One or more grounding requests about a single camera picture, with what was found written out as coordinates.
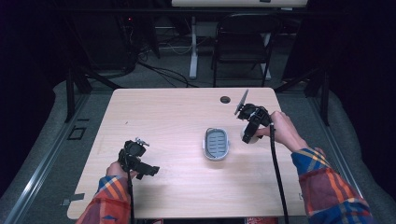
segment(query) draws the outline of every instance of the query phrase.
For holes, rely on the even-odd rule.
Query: gray soap dish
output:
[[[229,150],[227,132],[219,128],[207,129],[203,148],[208,159],[212,161],[221,161]]]

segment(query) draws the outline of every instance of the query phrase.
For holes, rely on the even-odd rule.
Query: wooden table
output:
[[[136,218],[283,216],[269,138],[242,142],[248,125],[233,114],[246,88],[116,90],[109,102],[91,154],[67,215],[78,218],[97,190],[99,178],[116,161],[127,140],[149,143],[142,162],[161,169],[155,176],[134,179]],[[231,102],[224,104],[222,96]],[[250,88],[246,103],[280,110],[275,93]],[[230,152],[222,161],[204,155],[208,128],[226,130]],[[290,152],[276,144],[289,214],[304,215],[297,171]]]

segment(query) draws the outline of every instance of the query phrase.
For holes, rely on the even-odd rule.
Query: wrist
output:
[[[290,145],[288,146],[288,149],[289,149],[291,152],[296,152],[296,151],[301,150],[301,149],[303,149],[303,148],[309,148],[309,146],[308,146],[308,144],[305,142],[305,140],[302,139],[302,138],[300,138],[300,139],[295,139],[295,141],[294,141],[292,144],[290,144]]]

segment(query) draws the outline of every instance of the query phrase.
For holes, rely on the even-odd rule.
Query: black chair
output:
[[[265,63],[262,74],[263,87],[274,37],[281,28],[281,20],[271,14],[236,13],[221,19],[216,30],[211,64],[214,73],[213,87],[216,87],[218,79],[218,63],[252,63],[252,69],[258,63]],[[264,40],[266,35],[269,35],[268,41]]]

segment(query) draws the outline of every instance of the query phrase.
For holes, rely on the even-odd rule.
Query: plaid shirt sleeve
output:
[[[311,224],[376,223],[368,203],[326,161],[320,148],[291,154]]]
[[[98,191],[77,224],[127,224],[131,211],[125,177],[107,175],[99,180]]]

